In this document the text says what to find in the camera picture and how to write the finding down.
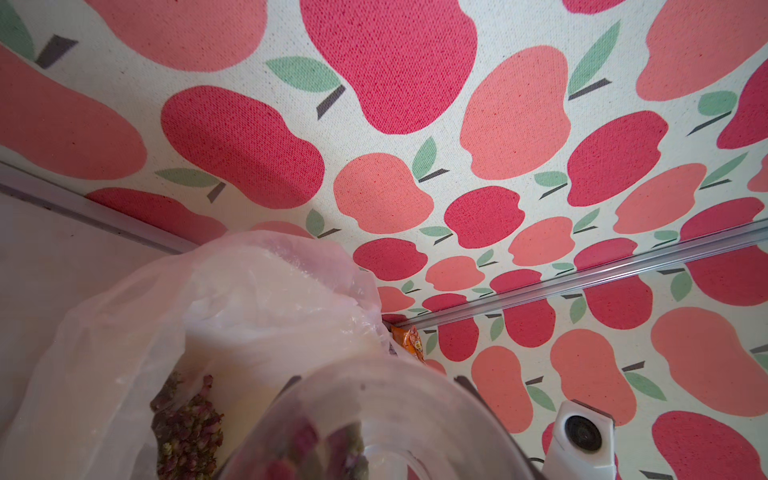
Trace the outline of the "clear tea jar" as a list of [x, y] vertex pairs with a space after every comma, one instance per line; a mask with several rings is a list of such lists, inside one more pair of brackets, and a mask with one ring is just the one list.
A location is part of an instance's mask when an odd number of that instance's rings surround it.
[[218, 473], [253, 479], [271, 446], [308, 419], [325, 436], [359, 421], [368, 479], [539, 479], [533, 465], [464, 376], [362, 357], [293, 376]]

